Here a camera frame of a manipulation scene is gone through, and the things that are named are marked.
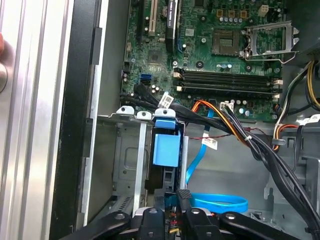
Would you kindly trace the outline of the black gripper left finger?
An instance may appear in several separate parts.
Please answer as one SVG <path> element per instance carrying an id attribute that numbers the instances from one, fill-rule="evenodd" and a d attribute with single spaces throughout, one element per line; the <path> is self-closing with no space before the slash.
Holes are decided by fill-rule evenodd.
<path id="1" fill-rule="evenodd" d="M 165 194 L 155 193 L 152 207 L 141 207 L 133 215 L 112 212 L 62 239 L 164 240 L 165 235 Z"/>

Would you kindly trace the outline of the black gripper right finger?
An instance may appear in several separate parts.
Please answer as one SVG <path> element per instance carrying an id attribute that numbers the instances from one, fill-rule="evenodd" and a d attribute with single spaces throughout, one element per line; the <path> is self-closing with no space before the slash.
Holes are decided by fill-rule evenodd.
<path id="1" fill-rule="evenodd" d="M 296 237 L 243 214 L 229 211 L 212 215 L 206 208 L 192 207 L 191 192 L 176 191 L 178 225 L 182 240 L 295 240 Z"/>

